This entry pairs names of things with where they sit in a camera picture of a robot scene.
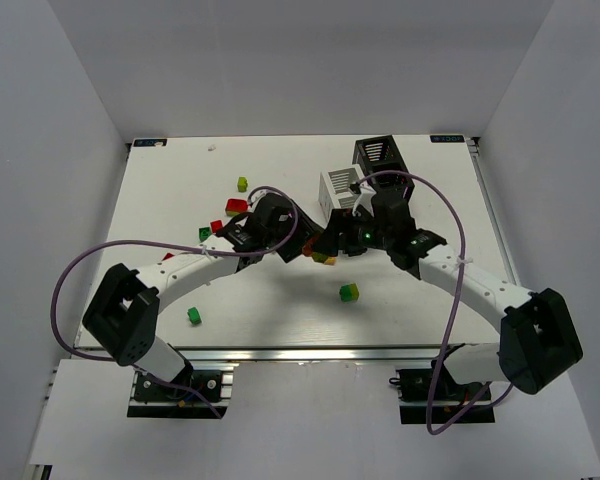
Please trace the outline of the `flower lego piece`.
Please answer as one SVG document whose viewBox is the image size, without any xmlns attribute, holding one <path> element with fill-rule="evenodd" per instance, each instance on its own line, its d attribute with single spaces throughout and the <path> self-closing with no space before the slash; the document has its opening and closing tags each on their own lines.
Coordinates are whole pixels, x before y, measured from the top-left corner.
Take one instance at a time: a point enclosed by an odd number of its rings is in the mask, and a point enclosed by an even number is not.
<svg viewBox="0 0 600 480">
<path fill-rule="evenodd" d="M 327 256 L 318 252 L 313 252 L 311 258 L 314 262 L 323 265 L 334 265 L 336 263 L 335 257 Z"/>
</svg>

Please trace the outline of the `green lime lego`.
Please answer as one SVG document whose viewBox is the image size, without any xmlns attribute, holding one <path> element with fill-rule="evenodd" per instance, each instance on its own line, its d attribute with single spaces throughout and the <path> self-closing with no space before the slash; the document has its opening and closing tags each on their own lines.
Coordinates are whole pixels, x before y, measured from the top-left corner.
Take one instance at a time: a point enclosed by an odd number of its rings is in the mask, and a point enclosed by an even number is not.
<svg viewBox="0 0 600 480">
<path fill-rule="evenodd" d="M 343 303 L 356 302 L 360 293 L 356 283 L 342 285 L 339 288 L 339 298 Z"/>
</svg>

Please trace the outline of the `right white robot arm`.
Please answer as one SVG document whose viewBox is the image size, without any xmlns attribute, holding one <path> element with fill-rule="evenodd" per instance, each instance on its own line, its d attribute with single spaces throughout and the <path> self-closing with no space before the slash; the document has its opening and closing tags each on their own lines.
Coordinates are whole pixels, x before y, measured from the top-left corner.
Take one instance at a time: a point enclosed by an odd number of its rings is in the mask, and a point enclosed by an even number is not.
<svg viewBox="0 0 600 480">
<path fill-rule="evenodd" d="M 438 287 L 486 320 L 496 343 L 467 344 L 432 364 L 455 385 L 507 381 L 533 395 L 583 357 L 565 299 L 501 280 L 459 254 L 440 235 L 416 226 L 406 201 L 376 194 L 371 207 L 334 209 L 313 249 L 328 256 L 383 250 L 391 262 Z"/>
</svg>

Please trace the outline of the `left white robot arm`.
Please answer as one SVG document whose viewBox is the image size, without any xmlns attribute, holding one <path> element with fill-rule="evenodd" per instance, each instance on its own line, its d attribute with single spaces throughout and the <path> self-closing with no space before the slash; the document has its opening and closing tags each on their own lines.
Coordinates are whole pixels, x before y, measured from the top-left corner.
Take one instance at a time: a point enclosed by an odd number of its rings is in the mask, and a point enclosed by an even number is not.
<svg viewBox="0 0 600 480">
<path fill-rule="evenodd" d="M 266 253 L 288 263 L 324 228 L 295 202 L 269 191 L 252 211 L 234 217 L 191 252 L 130 269 L 109 268 L 83 317 L 83 326 L 120 366 L 158 382 L 188 387 L 193 367 L 157 335 L 160 313 L 203 285 L 260 262 Z"/>
</svg>

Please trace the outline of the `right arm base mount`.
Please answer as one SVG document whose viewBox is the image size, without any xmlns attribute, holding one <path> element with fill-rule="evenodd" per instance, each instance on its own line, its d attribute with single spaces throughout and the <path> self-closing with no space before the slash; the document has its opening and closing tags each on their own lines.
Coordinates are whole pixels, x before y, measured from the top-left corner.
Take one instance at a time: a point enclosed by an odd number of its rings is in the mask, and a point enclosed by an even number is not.
<svg viewBox="0 0 600 480">
<path fill-rule="evenodd" d="M 425 369 L 400 369 L 389 378 L 399 398 L 400 421 L 403 425 L 425 425 L 426 404 L 433 376 L 431 367 Z M 479 382 L 457 384 L 446 373 L 441 373 L 434 394 L 432 423 L 442 425 L 459 412 L 482 388 Z M 459 420 L 460 424 L 490 424 L 495 422 L 494 409 L 489 407 L 491 391 Z"/>
</svg>

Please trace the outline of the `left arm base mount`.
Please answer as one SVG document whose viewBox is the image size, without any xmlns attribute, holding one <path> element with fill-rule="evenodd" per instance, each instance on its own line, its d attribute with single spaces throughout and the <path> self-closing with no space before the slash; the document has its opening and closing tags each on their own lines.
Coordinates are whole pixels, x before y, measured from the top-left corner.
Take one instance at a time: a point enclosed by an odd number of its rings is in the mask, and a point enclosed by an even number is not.
<svg viewBox="0 0 600 480">
<path fill-rule="evenodd" d="M 229 405 L 233 386 L 232 364 L 203 362 L 196 366 L 184 390 L 156 383 L 136 371 L 127 417 L 136 419 L 219 420 Z"/>
</svg>

